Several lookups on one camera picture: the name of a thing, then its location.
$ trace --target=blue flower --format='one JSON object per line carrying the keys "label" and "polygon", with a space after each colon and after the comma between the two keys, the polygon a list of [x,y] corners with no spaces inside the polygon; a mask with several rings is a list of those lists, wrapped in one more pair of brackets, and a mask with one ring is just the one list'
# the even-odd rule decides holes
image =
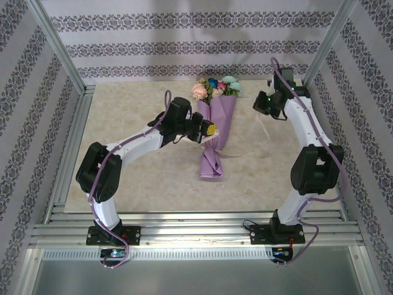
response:
{"label": "blue flower", "polygon": [[209,81],[209,84],[211,85],[211,87],[217,88],[217,85],[219,84],[219,81],[217,81],[217,80],[215,80],[213,78],[209,78],[208,81]]}
{"label": "blue flower", "polygon": [[222,82],[230,84],[230,83],[235,83],[237,82],[237,78],[232,77],[232,76],[225,76],[224,78],[222,78]]}

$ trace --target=purple wrapping paper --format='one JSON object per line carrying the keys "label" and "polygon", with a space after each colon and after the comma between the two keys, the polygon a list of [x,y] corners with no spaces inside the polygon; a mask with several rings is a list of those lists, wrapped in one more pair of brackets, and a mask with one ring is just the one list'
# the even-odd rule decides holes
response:
{"label": "purple wrapping paper", "polygon": [[218,178],[224,174],[219,154],[215,150],[223,149],[228,140],[236,99],[237,96],[235,95],[218,96],[211,99],[210,106],[203,101],[197,102],[198,112],[203,115],[204,119],[215,123],[220,130],[217,137],[204,144],[205,150],[202,155],[200,177]]}

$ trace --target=flower bouquet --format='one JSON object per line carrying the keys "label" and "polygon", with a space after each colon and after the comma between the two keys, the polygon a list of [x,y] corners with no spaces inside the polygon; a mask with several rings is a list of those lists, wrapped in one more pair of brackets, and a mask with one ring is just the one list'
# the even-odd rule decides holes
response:
{"label": "flower bouquet", "polygon": [[219,150],[228,140],[232,114],[236,99],[241,95],[241,86],[237,78],[226,76],[222,81],[213,78],[201,79],[192,88],[192,96],[197,100],[198,112],[215,123],[219,135],[204,144],[200,176],[206,178],[221,177],[222,170]]}

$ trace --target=patterned wallpaper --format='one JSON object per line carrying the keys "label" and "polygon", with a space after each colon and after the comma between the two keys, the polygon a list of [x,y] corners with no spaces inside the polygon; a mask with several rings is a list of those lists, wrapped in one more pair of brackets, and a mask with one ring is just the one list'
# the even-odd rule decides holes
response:
{"label": "patterned wallpaper", "polygon": [[393,294],[392,18],[389,1],[359,1],[311,92],[322,126],[344,147],[344,202],[383,294]]}
{"label": "patterned wallpaper", "polygon": [[43,0],[86,84],[304,75],[342,0]]}
{"label": "patterned wallpaper", "polygon": [[0,18],[0,294],[12,294],[79,96],[23,0],[0,0]]}

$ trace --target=purple cable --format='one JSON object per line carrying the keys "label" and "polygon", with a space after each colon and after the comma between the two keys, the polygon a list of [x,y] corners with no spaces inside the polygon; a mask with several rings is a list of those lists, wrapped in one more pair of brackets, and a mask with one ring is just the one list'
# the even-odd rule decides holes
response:
{"label": "purple cable", "polygon": [[96,222],[97,222],[97,224],[98,224],[99,226],[101,226],[108,234],[110,234],[111,236],[115,237],[117,240],[120,240],[120,241],[125,245],[125,255],[124,255],[124,258],[123,258],[118,264],[113,265],[113,266],[107,266],[107,265],[106,265],[106,258],[104,258],[103,264],[104,264],[105,268],[114,269],[114,268],[119,267],[119,266],[121,266],[122,264],[124,264],[124,263],[126,262],[127,258],[128,258],[128,253],[130,252],[130,247],[128,246],[128,243],[127,243],[124,239],[122,239],[121,237],[119,237],[119,236],[116,235],[115,233],[111,232],[111,230],[108,229],[108,228],[101,222],[101,220],[99,220],[99,217],[98,217],[98,215],[97,215],[97,212],[96,212],[95,209],[94,209],[94,206],[93,206],[93,205],[94,205],[93,196],[94,196],[94,193],[95,193],[97,184],[98,184],[99,177],[101,176],[101,173],[103,172],[103,169],[104,169],[105,164],[106,164],[106,162],[108,161],[109,157],[110,157],[115,151],[117,151],[117,150],[120,149],[123,145],[125,145],[125,144],[127,144],[127,143],[129,143],[129,142],[131,142],[131,141],[133,141],[133,140],[136,140],[136,139],[138,139],[138,138],[140,138],[140,137],[142,137],[142,136],[146,136],[146,135],[149,134],[151,131],[153,131],[154,129],[156,129],[157,126],[159,126],[159,125],[161,124],[162,120],[163,120],[164,117],[166,116],[166,113],[168,113],[169,106],[170,106],[170,104],[171,104],[171,100],[172,100],[172,93],[171,93],[170,90],[167,90],[167,91],[165,92],[165,97],[164,97],[164,101],[165,101],[165,112],[164,112],[164,114],[161,116],[161,118],[158,120],[158,122],[157,122],[152,128],[148,129],[148,131],[146,131],[145,133],[137,134],[137,135],[135,135],[135,136],[133,136],[133,137],[131,137],[131,138],[128,138],[127,140],[123,141],[123,142],[120,143],[119,145],[115,146],[115,147],[105,156],[103,162],[101,163],[100,168],[98,169],[96,178],[94,179],[93,186],[91,187],[91,190],[90,190],[90,193],[89,193],[89,196],[88,196],[88,199],[87,199],[88,202],[90,203],[91,212],[93,213],[93,216],[94,216],[94,218],[96,219]]}
{"label": "purple cable", "polygon": [[319,142],[323,145],[323,147],[326,149],[326,151],[329,153],[329,155],[332,157],[333,161],[336,163],[340,173],[341,173],[341,179],[342,179],[342,184],[341,184],[341,191],[340,194],[338,195],[337,198],[334,199],[328,199],[328,200],[324,200],[324,199],[319,199],[319,198],[314,198],[311,197],[309,198],[307,201],[305,201],[299,208],[299,210],[296,213],[296,217],[299,221],[300,224],[304,225],[304,226],[311,226],[311,227],[315,227],[316,231],[314,236],[312,237],[312,239],[307,243],[307,245],[299,251],[299,253],[297,253],[297,255],[292,258],[292,260],[282,263],[282,262],[277,262],[277,265],[282,265],[282,266],[286,266],[288,264],[293,263],[294,261],[296,261],[307,249],[308,247],[315,241],[315,238],[317,237],[318,233],[319,233],[319,227],[315,224],[310,224],[307,222],[302,221],[302,219],[300,218],[300,213],[302,212],[302,210],[305,208],[305,206],[307,206],[307,204],[310,201],[317,201],[317,202],[323,202],[323,203],[333,203],[333,202],[337,202],[339,200],[341,200],[341,198],[343,197],[343,194],[347,188],[347,180],[346,180],[346,173],[345,170],[343,168],[343,166],[341,165],[340,161],[337,159],[336,155],[332,152],[332,150],[329,148],[329,146],[327,145],[327,143],[322,139],[321,134],[319,133],[319,130],[314,122],[314,119],[309,111],[309,109],[307,108],[307,106],[304,104],[304,102],[302,102],[302,100],[300,99],[300,97],[296,94],[296,92],[292,89],[292,87],[287,83],[287,81],[285,81],[285,79],[283,78],[283,76],[280,74],[278,67],[279,67],[279,63],[277,61],[277,59],[275,59],[275,57],[272,57],[270,59],[271,61],[271,65],[275,71],[275,73],[277,74],[277,76],[280,78],[281,82],[289,89],[289,91],[293,94],[293,96],[296,98],[296,100],[299,102],[299,104],[302,106],[304,112],[307,113],[308,119],[311,123],[311,125],[313,126],[313,130],[315,131],[315,134],[317,135],[317,138],[319,140]]}

